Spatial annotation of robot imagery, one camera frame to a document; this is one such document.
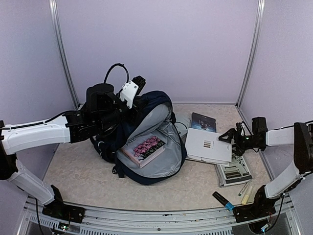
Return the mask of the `navy blue student backpack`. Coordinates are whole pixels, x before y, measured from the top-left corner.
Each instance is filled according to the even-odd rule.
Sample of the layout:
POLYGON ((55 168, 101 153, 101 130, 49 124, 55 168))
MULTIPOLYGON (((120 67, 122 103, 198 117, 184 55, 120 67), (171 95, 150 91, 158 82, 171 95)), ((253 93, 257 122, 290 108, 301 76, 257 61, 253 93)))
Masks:
POLYGON ((152 185, 176 175, 183 166, 187 152, 175 126, 176 116, 170 97, 163 91, 151 91, 134 99, 139 109, 106 135, 91 137, 100 157, 114 164, 113 174, 128 177, 142 185, 152 185), (164 150, 140 168, 123 152, 132 139, 151 134, 165 142, 164 150))

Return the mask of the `pink Designer Fate book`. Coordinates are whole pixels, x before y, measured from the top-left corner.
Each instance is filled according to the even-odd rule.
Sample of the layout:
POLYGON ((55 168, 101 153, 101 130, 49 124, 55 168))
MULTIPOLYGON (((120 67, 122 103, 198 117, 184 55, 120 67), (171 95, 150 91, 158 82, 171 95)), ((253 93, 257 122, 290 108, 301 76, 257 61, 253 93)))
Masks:
POLYGON ((165 150, 165 145, 165 140, 146 134, 128 140, 120 151, 139 168, 143 168, 165 150))

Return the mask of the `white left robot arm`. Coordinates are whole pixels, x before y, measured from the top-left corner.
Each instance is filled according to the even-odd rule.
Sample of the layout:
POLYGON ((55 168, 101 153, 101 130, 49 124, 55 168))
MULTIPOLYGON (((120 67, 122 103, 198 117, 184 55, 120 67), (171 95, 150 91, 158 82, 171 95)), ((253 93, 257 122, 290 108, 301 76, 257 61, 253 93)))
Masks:
POLYGON ((96 135, 106 136, 134 112, 134 98, 144 85, 129 81, 118 95, 111 84, 89 87, 86 102, 78 110, 62 112, 50 119, 20 125, 0 123, 0 178, 39 200, 43 214, 68 222, 82 223, 85 209, 64 203, 60 191, 30 172, 16 153, 49 144, 77 143, 96 135))

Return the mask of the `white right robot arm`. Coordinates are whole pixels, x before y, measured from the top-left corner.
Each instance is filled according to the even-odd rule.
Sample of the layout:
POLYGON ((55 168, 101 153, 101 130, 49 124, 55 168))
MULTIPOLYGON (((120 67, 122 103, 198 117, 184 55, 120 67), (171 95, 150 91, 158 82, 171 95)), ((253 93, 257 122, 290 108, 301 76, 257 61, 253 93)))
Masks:
POLYGON ((236 123, 220 141, 230 143, 239 156, 248 150, 260 150, 266 168, 275 177, 261 186, 249 205, 234 206, 217 192, 213 197, 232 211, 236 222, 244 222, 275 214, 275 204, 295 189, 313 172, 313 122, 295 122, 290 126, 269 130, 265 117, 252 119, 252 131, 246 134, 244 122, 236 123))

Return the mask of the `white barcode booklet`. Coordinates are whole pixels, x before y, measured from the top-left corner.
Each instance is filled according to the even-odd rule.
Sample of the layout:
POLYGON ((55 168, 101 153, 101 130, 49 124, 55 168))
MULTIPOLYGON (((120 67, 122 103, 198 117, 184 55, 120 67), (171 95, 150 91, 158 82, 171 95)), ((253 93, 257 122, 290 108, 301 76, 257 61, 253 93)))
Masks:
POLYGON ((187 158, 199 162, 228 165, 232 161, 232 145, 219 140, 219 133, 189 128, 185 141, 187 158))

